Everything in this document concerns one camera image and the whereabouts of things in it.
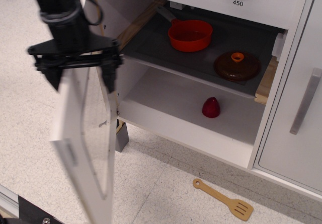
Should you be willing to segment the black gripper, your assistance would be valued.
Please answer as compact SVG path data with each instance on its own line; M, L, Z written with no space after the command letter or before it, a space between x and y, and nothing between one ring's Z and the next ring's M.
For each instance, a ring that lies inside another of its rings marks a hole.
M108 92L115 91L116 69L122 64L118 40L93 33L86 20L45 23L53 39L30 46L27 52L56 91L63 69L94 66L101 68Z

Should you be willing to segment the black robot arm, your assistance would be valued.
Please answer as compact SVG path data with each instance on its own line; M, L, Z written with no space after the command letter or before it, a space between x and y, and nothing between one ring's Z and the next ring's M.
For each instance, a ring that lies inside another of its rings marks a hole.
M59 88L65 69L100 67L108 93L115 91L116 69L122 64L119 42L116 39L93 33L90 26L99 25L103 11L95 23L90 22L80 0L36 0L40 18L48 25L52 40L30 46L35 67L51 85Z

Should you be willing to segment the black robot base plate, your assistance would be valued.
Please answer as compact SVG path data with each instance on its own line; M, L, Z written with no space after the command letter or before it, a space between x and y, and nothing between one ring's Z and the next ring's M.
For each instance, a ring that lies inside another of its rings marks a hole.
M27 223L38 224L63 224L51 214L32 204L21 196L18 196L19 219Z

